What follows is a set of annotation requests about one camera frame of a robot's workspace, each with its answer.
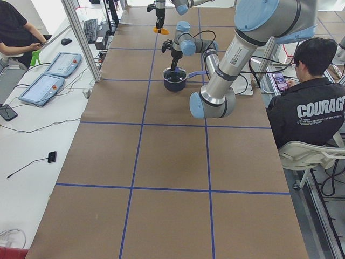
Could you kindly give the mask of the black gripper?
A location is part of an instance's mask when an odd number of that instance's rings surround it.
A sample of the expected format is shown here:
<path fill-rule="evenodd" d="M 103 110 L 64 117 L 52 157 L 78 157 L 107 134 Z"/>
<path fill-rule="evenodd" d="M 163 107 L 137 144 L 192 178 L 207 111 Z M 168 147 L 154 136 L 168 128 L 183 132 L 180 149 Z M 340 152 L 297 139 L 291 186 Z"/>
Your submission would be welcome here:
<path fill-rule="evenodd" d="M 173 58 L 173 61 L 171 63 L 171 68 L 170 68 L 171 72 L 179 71 L 178 60 L 183 57 L 183 52 L 172 49 L 171 56 Z"/>
<path fill-rule="evenodd" d="M 163 9 L 156 9 L 156 16 L 157 16 L 157 21 L 156 21 L 156 28 L 160 29 L 164 27 L 164 18 L 165 18 L 165 8 Z"/>

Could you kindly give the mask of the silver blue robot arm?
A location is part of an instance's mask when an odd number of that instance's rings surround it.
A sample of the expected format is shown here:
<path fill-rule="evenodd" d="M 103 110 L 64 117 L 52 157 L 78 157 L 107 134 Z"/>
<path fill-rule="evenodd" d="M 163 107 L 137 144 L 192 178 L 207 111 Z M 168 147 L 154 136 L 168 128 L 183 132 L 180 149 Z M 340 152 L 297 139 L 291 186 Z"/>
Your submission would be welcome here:
<path fill-rule="evenodd" d="M 314 36 L 317 1 L 240 1 L 236 6 L 235 35 L 222 59 L 209 40 L 194 39 L 190 24 L 176 25 L 172 49 L 185 56 L 201 53 L 210 74 L 209 82 L 190 96 L 190 112 L 195 118 L 222 118 L 234 109 L 232 83 L 240 75 L 254 51 L 271 37 L 277 44 L 294 43 Z"/>
<path fill-rule="evenodd" d="M 184 15 L 187 13 L 188 9 L 202 5 L 206 2 L 211 2 L 211 0 L 176 0 L 170 1 L 173 6 L 175 7 L 177 13 L 179 15 Z M 164 27 L 165 22 L 165 11 L 166 9 L 166 0 L 156 0 L 153 1 L 153 4 L 147 7 L 147 12 L 151 12 L 155 10 L 157 21 L 156 21 L 156 28 L 158 30 Z"/>

